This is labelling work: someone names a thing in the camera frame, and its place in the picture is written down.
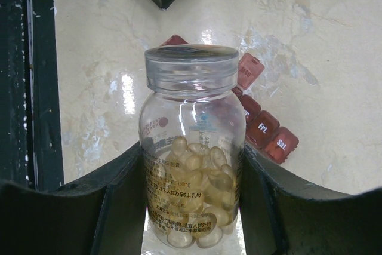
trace yellow capsule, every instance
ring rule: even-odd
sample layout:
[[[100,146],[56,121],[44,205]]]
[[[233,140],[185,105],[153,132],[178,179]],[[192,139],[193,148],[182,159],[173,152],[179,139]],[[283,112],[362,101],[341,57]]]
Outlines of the yellow capsule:
[[[203,160],[198,155],[192,155],[186,159],[185,166],[188,170],[198,170],[202,166]]]
[[[193,170],[187,175],[187,182],[191,190],[199,189],[203,181],[203,174],[200,170]]]
[[[205,191],[207,189],[208,185],[211,185],[210,180],[208,179],[208,176],[211,172],[211,169],[210,168],[203,168],[203,169],[201,169],[201,172],[203,174],[203,179],[202,179],[202,183],[200,185],[200,189],[202,191]]]
[[[237,221],[238,221],[238,217],[236,216],[236,218],[234,219],[233,222],[231,222],[227,226],[221,227],[221,230],[223,231],[223,233],[226,234],[226,235],[232,234],[233,230],[235,229]]]
[[[224,191],[221,193],[221,207],[227,211],[235,207],[235,191]]]
[[[217,146],[213,146],[210,152],[211,162],[216,168],[220,168],[223,164],[227,164],[227,158],[224,152]]]
[[[195,194],[200,194],[200,197],[182,197],[179,201],[179,210],[182,213],[200,213],[203,209],[204,194],[202,191],[195,190]]]
[[[222,191],[215,188],[209,180],[207,180],[205,187],[201,186],[202,188],[205,188],[204,190],[204,202],[207,204],[212,204],[214,206],[221,206],[221,196]]]
[[[177,159],[171,161],[170,172],[174,180],[185,182],[187,176],[186,167]]]
[[[171,152],[166,156],[165,160],[167,162],[177,161],[177,159],[174,157],[174,155]],[[164,165],[164,167],[165,167],[166,173],[168,175],[171,174],[170,165]]]
[[[188,159],[190,156],[192,156],[193,153],[189,152],[188,150],[186,150],[180,157],[179,157],[179,161],[182,163],[182,164],[185,164],[186,163],[186,159]]]
[[[194,243],[194,240],[188,232],[171,230],[167,236],[167,242],[175,248],[187,248]]]
[[[209,206],[203,210],[203,213],[212,213],[216,216],[216,225],[219,227],[226,226],[230,223],[229,214],[222,208]]]
[[[195,219],[192,222],[192,225],[201,226],[205,231],[202,232],[193,232],[192,236],[195,238],[202,238],[210,234],[216,227],[216,216],[212,213],[202,214],[200,218]]]
[[[170,205],[162,216],[169,219],[171,221],[170,224],[174,226],[178,226],[177,223],[183,225],[189,222],[189,218],[184,216],[176,205]]]
[[[230,191],[233,187],[233,181],[229,175],[220,170],[211,170],[208,178],[210,183],[220,191]]]
[[[199,238],[196,243],[199,248],[211,248],[218,244],[223,237],[223,231],[219,227],[215,227],[212,232],[202,238]]]
[[[203,145],[202,143],[191,143],[188,145],[189,151],[200,155],[200,156],[207,156],[210,154],[210,149],[208,146]]]
[[[226,174],[229,175],[229,177],[234,180],[235,178],[235,173],[233,172],[233,169],[232,167],[230,167],[228,164],[223,164],[221,167],[220,167],[220,170]]]
[[[170,195],[170,204],[179,206],[180,197],[175,195]]]
[[[203,157],[203,164],[201,168],[214,168],[211,162],[211,157],[210,155],[206,155]]]
[[[178,136],[171,145],[171,152],[175,158],[179,158],[187,149],[187,140],[185,137]]]

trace white marble countertop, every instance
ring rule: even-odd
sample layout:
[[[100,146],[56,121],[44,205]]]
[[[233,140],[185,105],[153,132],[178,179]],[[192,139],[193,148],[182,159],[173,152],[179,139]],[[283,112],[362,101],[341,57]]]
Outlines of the white marble countertop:
[[[54,1],[66,182],[138,140],[144,51],[176,33],[262,61],[247,93],[300,139],[284,168],[350,194],[382,185],[381,0]]]

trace glass bottle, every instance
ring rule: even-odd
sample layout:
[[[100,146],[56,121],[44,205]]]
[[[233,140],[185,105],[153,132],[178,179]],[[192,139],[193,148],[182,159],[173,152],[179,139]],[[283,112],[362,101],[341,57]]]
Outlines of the glass bottle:
[[[176,45],[145,52],[154,91],[139,121],[150,224],[174,248],[210,248],[230,235],[240,194],[245,115],[231,91],[238,52]]]

